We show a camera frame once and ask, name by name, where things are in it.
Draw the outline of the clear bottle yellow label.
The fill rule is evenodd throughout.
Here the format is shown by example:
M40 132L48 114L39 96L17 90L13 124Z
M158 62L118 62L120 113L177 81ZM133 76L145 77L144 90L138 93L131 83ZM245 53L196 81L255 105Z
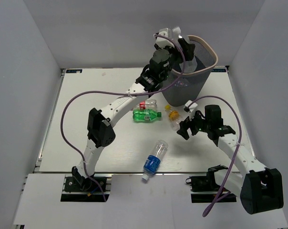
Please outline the clear bottle yellow label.
M165 106L165 111L172 129L178 131L180 129L180 122L182 121L181 115L170 105Z

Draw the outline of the clear bottle blue white label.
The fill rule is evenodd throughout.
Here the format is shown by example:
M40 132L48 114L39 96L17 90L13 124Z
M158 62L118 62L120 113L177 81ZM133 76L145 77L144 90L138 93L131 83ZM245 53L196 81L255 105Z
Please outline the clear bottle blue white label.
M180 27L172 29L172 35L175 41L180 45L185 57L185 63L181 62L180 69L185 68L184 73L193 73L197 68L197 60L195 58L195 45L187 35L182 35Z

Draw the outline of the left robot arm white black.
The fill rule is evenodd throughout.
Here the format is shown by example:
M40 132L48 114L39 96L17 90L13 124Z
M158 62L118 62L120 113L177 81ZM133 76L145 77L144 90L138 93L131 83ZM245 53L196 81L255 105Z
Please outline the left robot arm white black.
M184 71L187 61L194 58L195 46L189 38L166 38L158 34L155 41L155 52L140 76L130 89L119 94L118 98L102 109L93 108L89 112L87 124L87 145L80 153L82 160L72 168L72 176L81 190L88 190L95 182L96 163L105 147L115 139L113 128L134 106L165 89L163 82L176 64L182 64Z

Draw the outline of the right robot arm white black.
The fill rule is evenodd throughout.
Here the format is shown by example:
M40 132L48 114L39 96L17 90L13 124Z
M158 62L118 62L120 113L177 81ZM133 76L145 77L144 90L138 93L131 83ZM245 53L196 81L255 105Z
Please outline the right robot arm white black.
M218 105L205 106L205 112L197 109L197 104L188 101L184 110L189 116L180 122L177 133L184 139L198 132L206 133L208 138L221 149L234 163L239 175L228 171L226 166L208 169L206 181L198 184L197 189L226 189L240 198L248 214L257 214L283 208L282 175L258 161L238 141L235 131L223 123Z

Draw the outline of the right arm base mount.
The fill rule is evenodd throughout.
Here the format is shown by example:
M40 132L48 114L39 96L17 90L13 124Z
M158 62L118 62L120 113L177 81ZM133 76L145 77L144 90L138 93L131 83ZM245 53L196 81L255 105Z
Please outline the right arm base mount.
M192 203L212 203L220 188L219 185L209 184L206 176L190 176L185 183L191 188Z

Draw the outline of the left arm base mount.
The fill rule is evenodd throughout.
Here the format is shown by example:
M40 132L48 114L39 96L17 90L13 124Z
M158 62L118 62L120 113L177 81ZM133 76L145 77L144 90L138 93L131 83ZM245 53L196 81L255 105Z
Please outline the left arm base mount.
M112 176L109 174L98 174L94 179L99 182L103 189L105 199L108 200L111 190ZM72 175L68 175L65 176L63 182L61 202L89 203L105 201L101 190L95 182L89 180L89 184L81 187Z

